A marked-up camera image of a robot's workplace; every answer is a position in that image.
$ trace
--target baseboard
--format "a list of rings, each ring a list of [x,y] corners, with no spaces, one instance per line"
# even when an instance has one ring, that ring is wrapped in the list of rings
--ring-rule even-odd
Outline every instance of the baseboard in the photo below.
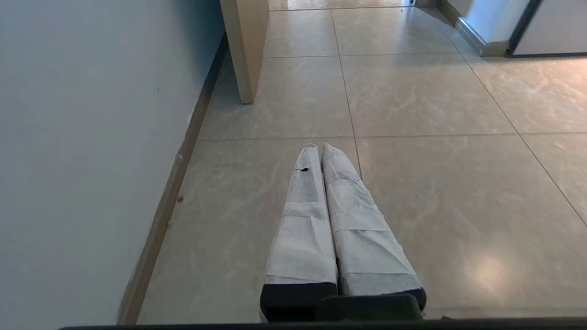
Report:
[[[483,40],[463,17],[457,19],[455,28],[481,57],[504,56],[508,49],[508,41],[486,42]]]
[[[226,33],[220,40],[218,50],[214,56],[214,60],[208,70],[208,75],[204,80],[202,91],[194,107],[194,112],[191,116],[190,124],[185,133],[184,141],[177,152],[176,159],[171,167],[171,172],[167,183],[163,190],[163,195],[157,206],[151,229],[147,240],[139,256],[139,260],[135,266],[134,272],[131,275],[129,284],[126,287],[122,302],[120,304],[119,316],[117,324],[119,325],[133,325],[136,324],[137,318],[143,306],[143,300],[151,281],[151,275],[161,250],[163,238],[167,232],[167,225],[171,219],[173,209],[177,202],[177,197],[180,192],[181,184],[187,171],[187,166],[190,163],[191,154],[194,150],[195,142],[197,140],[204,115],[210,103],[210,97],[220,72],[222,60],[228,49],[228,41]]]
[[[452,26],[456,26],[458,18],[462,16],[448,0],[438,0],[436,8],[438,8]]]
[[[414,7],[436,7],[438,0],[415,0]]]

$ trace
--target floor tile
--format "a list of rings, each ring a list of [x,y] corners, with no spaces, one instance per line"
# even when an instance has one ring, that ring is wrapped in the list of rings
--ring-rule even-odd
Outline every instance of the floor tile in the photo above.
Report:
[[[334,8],[404,7],[410,0],[269,0],[270,11]]]
[[[464,56],[520,133],[587,132],[587,58]]]
[[[263,57],[338,56],[330,11],[270,12]]]
[[[587,134],[525,134],[524,140],[587,222]]]
[[[357,147],[428,308],[587,308],[587,227],[519,136]]]
[[[242,105],[228,56],[214,87],[200,138],[352,134],[338,57],[264,59],[255,103]]]
[[[460,54],[344,56],[355,134],[515,133]]]
[[[362,8],[332,11],[341,55],[456,53],[454,29],[437,9]]]
[[[461,34],[454,30],[453,33],[450,35],[450,41],[453,45],[457,48],[458,52],[461,54],[472,54],[474,56],[478,56],[475,50],[467,43],[465,38],[461,36]]]
[[[357,166],[352,138],[198,142],[140,324],[259,321],[269,248],[309,141],[341,148]]]
[[[424,319],[586,317],[587,308],[426,308]]]

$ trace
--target tile floor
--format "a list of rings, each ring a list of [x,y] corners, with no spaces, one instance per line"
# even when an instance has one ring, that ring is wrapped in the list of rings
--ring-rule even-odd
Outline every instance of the tile floor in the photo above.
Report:
[[[426,317],[587,316],[587,59],[481,59],[417,8],[271,12],[264,56],[254,105],[225,59],[140,323],[259,321],[308,142],[360,169]]]

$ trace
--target white paper towel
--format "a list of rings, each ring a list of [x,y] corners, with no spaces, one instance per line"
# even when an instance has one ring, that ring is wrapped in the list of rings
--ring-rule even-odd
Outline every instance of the white paper towel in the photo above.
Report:
[[[318,147],[302,149],[267,262],[266,284],[336,284],[332,230]]]
[[[322,163],[343,294],[419,289],[402,246],[345,153],[324,144]]]

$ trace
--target white wall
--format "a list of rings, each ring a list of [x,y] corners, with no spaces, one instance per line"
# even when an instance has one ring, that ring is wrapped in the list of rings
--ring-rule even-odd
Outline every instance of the white wall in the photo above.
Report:
[[[467,16],[473,0],[447,0],[462,16]]]
[[[510,39],[529,0],[449,0],[486,42]]]
[[[116,322],[217,0],[0,2],[0,328]]]

